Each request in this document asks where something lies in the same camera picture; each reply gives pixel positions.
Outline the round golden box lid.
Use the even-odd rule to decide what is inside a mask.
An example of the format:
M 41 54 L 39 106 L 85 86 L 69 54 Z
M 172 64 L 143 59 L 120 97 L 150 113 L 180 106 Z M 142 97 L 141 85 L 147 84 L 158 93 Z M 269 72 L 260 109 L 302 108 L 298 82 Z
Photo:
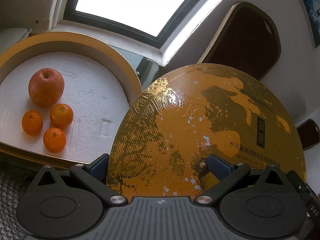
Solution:
M 192 64 L 154 81 L 127 111 L 106 184 L 127 198 L 195 197 L 218 182 L 211 154 L 306 178 L 298 132 L 279 99 L 240 70 Z

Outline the red apple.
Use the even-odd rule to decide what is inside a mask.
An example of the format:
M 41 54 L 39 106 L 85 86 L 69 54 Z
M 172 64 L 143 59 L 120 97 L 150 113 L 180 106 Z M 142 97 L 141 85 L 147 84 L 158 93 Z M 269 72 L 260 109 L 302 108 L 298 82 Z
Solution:
M 60 100 L 64 88 L 65 81 L 60 72 L 53 68 L 42 68 L 31 77 L 28 93 L 35 105 L 48 108 Z

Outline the front mandarin orange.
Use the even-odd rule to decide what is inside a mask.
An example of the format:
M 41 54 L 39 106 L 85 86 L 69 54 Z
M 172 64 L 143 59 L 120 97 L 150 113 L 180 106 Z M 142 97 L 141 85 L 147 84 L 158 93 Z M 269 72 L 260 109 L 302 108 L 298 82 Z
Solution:
M 66 135 L 63 130 L 57 127 L 49 128 L 43 135 L 45 148 L 52 153 L 61 152 L 67 143 Z

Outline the mandarin orange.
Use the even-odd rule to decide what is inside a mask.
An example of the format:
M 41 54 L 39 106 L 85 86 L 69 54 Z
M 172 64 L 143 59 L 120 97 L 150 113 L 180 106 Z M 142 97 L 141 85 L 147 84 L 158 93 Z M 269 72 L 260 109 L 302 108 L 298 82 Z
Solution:
M 52 153 L 61 152 L 67 143 L 66 135 L 63 130 L 57 127 L 49 128 L 43 135 L 45 148 Z
M 54 127 L 65 129 L 72 123 L 74 113 L 69 105 L 60 103 L 52 107 L 49 116 Z
M 27 111 L 22 117 L 21 124 L 27 135 L 39 135 L 43 128 L 42 115 L 36 110 Z

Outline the back mandarin orange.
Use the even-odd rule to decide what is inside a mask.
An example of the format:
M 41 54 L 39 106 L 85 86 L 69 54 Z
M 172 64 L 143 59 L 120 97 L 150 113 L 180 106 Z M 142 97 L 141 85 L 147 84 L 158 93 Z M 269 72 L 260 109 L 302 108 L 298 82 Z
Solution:
M 65 129 L 72 123 L 74 113 L 69 105 L 60 103 L 52 107 L 49 116 L 54 127 Z

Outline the houndstooth patterned cloth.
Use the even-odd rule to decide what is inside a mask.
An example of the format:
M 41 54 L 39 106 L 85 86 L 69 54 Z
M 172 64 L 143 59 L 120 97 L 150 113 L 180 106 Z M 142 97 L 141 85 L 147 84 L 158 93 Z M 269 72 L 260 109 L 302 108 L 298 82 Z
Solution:
M 18 200 L 25 189 L 25 175 L 20 168 L 1 169 L 1 239 L 23 239 L 16 220 Z

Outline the left mandarin orange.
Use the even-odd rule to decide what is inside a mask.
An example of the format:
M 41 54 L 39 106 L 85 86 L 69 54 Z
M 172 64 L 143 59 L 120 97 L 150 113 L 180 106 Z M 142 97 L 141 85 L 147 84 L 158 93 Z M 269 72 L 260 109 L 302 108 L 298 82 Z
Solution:
M 42 115 L 36 110 L 27 111 L 22 117 L 21 124 L 27 135 L 39 135 L 43 128 Z

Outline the white foam insert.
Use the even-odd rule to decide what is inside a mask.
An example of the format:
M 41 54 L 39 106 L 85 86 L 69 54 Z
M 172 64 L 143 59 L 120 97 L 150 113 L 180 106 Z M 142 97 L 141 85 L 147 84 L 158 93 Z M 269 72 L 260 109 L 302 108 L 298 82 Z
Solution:
M 28 83 L 44 67 L 54 68 L 64 78 L 61 103 L 69 105 L 74 117 L 65 129 L 63 151 L 51 153 L 43 134 L 51 127 L 50 109 L 36 106 L 28 94 Z M 21 125 L 26 111 L 37 110 L 43 118 L 39 135 L 27 135 Z M 109 153 L 129 103 L 117 78 L 98 62 L 72 53 L 46 53 L 15 67 L 1 83 L 1 142 L 32 152 L 69 161 L 90 163 Z

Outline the round golden gift box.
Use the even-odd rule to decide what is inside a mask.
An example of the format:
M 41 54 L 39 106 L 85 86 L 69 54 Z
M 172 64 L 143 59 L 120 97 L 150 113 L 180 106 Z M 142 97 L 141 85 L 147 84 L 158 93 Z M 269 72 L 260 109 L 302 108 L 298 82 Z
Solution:
M 106 67 L 121 84 L 129 107 L 142 91 L 139 78 L 128 61 L 115 49 L 95 38 L 76 33 L 46 33 L 18 42 L 1 55 L 1 83 L 19 64 L 46 53 L 72 53 L 88 57 Z M 39 164 L 70 167 L 74 163 L 48 155 L 36 157 L 32 152 L 1 142 L 1 152 Z

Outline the dark red chair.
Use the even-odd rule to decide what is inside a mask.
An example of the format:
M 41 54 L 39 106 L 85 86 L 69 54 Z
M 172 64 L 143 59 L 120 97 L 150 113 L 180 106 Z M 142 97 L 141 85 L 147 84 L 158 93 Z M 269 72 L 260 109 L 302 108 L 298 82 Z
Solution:
M 293 157 L 319 145 L 319 123 L 302 123 L 318 85 L 292 41 L 281 41 L 276 25 L 249 2 L 235 3 L 198 60 L 198 131 L 215 152 Z

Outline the white pillow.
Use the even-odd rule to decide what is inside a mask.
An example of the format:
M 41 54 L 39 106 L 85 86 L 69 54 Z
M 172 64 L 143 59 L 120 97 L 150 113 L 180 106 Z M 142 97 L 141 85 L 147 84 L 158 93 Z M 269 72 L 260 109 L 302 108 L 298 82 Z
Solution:
M 16 43 L 29 37 L 31 29 L 26 28 L 8 28 L 0 31 L 0 54 L 2 55 L 6 50 Z

